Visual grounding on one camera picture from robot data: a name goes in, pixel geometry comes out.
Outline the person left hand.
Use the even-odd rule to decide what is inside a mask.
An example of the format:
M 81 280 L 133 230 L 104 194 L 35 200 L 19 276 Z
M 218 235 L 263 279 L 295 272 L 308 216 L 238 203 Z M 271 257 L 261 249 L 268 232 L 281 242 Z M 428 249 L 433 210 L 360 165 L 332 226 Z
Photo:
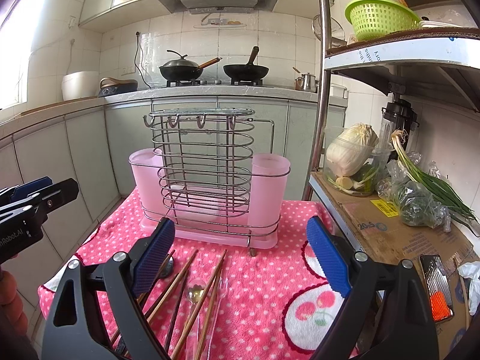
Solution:
M 0 289 L 0 304 L 2 310 L 15 332 L 20 336 L 25 336 L 29 327 L 29 322 L 24 313 L 24 305 L 17 292 L 16 279 L 10 272 L 2 272 Z

